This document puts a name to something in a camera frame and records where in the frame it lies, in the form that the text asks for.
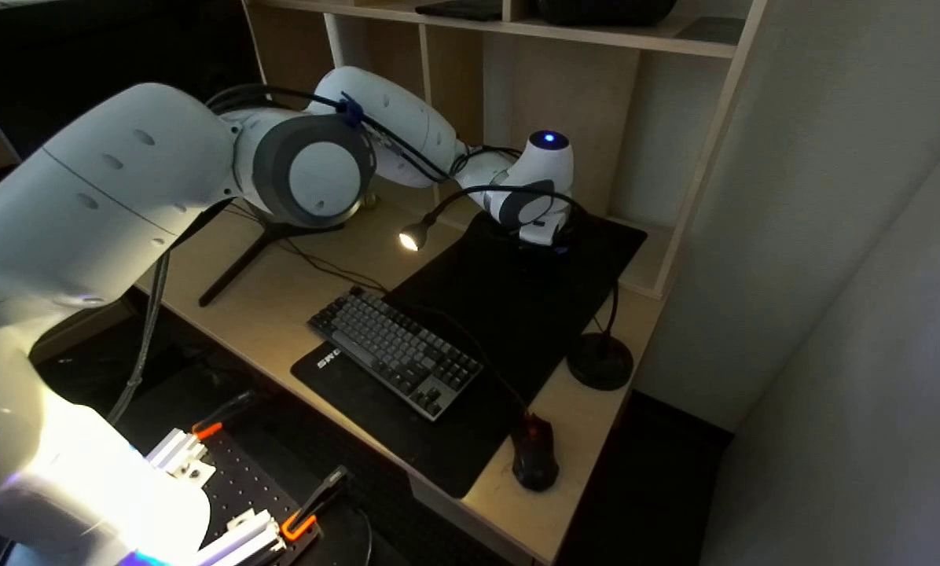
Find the wall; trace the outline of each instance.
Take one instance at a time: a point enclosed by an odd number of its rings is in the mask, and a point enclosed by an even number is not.
[[[726,454],[708,566],[940,566],[940,166]]]
[[[753,0],[676,0],[671,19],[747,19]],[[643,52],[627,130],[627,156],[610,213],[649,227],[674,227],[683,207],[681,184],[708,135],[726,59]]]
[[[735,432],[940,156],[940,0],[771,0],[638,390]]]

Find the desk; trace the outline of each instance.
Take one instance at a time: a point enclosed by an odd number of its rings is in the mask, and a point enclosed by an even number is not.
[[[364,207],[346,229],[304,237],[296,244],[317,257],[330,257],[344,266],[361,270],[388,286],[396,286],[427,257],[461,238],[461,227],[440,219],[430,229],[427,253],[407,255],[396,244],[396,229],[413,219],[419,219],[415,207],[384,198]],[[532,401],[532,409],[558,427],[561,480],[545,494],[522,489],[509,472],[514,442],[502,440],[473,489],[464,500],[449,500],[448,494],[430,487],[430,480],[422,477],[408,461],[377,442],[368,432],[336,412],[290,372],[304,353],[320,343],[304,326],[304,322],[333,297],[349,289],[349,283],[310,266],[290,247],[268,247],[233,286],[225,289],[213,306],[200,307],[200,297],[259,237],[260,224],[256,224],[248,212],[227,207],[213,224],[207,224],[177,247],[164,306],[207,332],[213,343],[240,354],[246,364],[268,373],[283,390],[328,416],[333,424],[407,467],[413,494],[422,502],[427,502],[498,554],[509,557],[514,563],[558,563],[561,545],[565,538],[574,511],[580,510],[604,440],[622,401],[628,400],[628,387],[610,392],[587,390],[574,379],[565,364],[561,364]],[[650,337],[658,315],[658,299],[622,289],[617,337],[627,340],[638,354]]]

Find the lamp base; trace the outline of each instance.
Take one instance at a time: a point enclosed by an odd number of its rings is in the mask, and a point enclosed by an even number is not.
[[[619,390],[633,377],[633,353],[608,332],[584,332],[565,353],[576,379],[596,390]]]

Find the shelf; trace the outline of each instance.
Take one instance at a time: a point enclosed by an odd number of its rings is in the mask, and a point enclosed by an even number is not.
[[[565,25],[549,25],[532,17],[514,22],[464,22],[464,19],[419,17],[415,3],[265,0],[260,7],[328,14],[328,17],[349,17],[349,19],[377,19],[377,22],[408,22],[408,25],[430,25],[430,27],[466,27],[466,31],[509,36],[509,37],[658,49],[658,52],[683,52],[683,58],[708,58],[708,59],[735,58],[735,45],[726,37],[698,37],[698,36],[689,37],[689,27],[695,27],[698,19],[666,19],[658,27],[565,27]]]
[[[662,270],[666,266],[666,247],[674,243],[674,229],[658,227],[658,224],[638,224],[638,219],[633,224],[633,219],[619,219],[619,216],[608,216],[608,219],[649,232],[645,244],[637,253],[637,257],[622,270],[619,286],[633,289],[638,297],[658,299],[662,297],[662,289],[658,289]]]

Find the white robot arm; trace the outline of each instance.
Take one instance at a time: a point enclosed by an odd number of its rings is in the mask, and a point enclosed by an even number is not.
[[[344,67],[314,95],[359,104],[359,123],[317,100],[218,115],[183,92],[136,84],[0,183],[0,533],[18,541],[17,563],[200,563],[212,521],[200,484],[42,384],[30,361],[42,332],[116,301],[218,200],[324,229],[355,213],[370,174],[430,184],[408,155],[444,174],[466,155],[440,114],[377,74]],[[392,135],[368,138],[361,123]],[[525,177],[540,174],[477,156],[461,178]]]

